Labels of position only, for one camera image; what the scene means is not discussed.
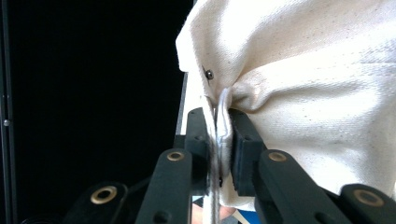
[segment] black background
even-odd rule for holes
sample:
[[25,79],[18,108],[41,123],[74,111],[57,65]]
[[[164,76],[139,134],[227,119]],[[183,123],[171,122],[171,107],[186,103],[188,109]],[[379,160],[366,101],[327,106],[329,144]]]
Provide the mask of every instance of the black background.
[[192,1],[8,1],[19,222],[151,175],[173,144]]

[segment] cloth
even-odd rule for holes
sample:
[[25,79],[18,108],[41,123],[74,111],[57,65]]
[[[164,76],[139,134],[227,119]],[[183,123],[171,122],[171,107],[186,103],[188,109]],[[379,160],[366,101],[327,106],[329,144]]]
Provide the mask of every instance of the cloth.
[[291,154],[321,187],[393,193],[396,1],[198,0],[176,44],[189,76],[185,111],[206,110],[215,176],[225,178],[212,189],[219,203],[254,210],[233,191],[229,146],[217,144],[228,141],[215,125],[227,127],[227,106],[246,112],[267,147]]

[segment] blue object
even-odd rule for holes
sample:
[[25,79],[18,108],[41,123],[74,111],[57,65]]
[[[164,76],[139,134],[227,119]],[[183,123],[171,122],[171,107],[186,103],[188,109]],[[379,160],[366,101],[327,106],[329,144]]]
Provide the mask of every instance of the blue object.
[[260,224],[259,217],[257,216],[256,212],[250,212],[250,211],[244,211],[244,210],[239,210],[239,213],[244,217],[248,223],[250,224]]

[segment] brass rivet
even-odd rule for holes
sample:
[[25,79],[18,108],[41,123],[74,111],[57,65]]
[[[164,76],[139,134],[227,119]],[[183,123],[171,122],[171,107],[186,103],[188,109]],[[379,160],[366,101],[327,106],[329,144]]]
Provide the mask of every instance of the brass rivet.
[[96,204],[108,203],[117,195],[117,189],[113,186],[106,186],[98,189],[91,195],[91,202]]
[[181,161],[184,158],[184,154],[181,152],[171,152],[167,155],[169,161]]
[[286,158],[285,155],[283,155],[280,152],[271,152],[270,154],[268,154],[268,157],[273,160],[273,161],[285,161],[288,158]]
[[384,205],[384,200],[369,190],[355,189],[353,190],[353,195],[358,199],[359,202],[373,207],[381,207]]

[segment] metal rivet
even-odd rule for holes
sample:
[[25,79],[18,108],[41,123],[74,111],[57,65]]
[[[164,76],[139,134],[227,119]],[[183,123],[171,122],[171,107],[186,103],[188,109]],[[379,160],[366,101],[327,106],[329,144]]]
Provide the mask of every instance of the metal rivet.
[[373,207],[381,207],[384,205],[384,200],[369,190],[355,189],[353,190],[353,195],[356,197],[356,199],[358,199],[359,202]]
[[3,122],[3,125],[8,127],[11,124],[11,121],[9,119],[5,119]]
[[184,158],[184,154],[181,152],[171,152],[167,155],[169,161],[181,161]]
[[91,202],[95,204],[108,203],[117,195],[117,188],[113,186],[106,186],[98,189],[91,195]]
[[210,69],[205,71],[205,76],[208,80],[212,80],[215,77]]
[[271,152],[268,154],[268,157],[273,161],[285,161],[288,159],[285,155],[279,152]]

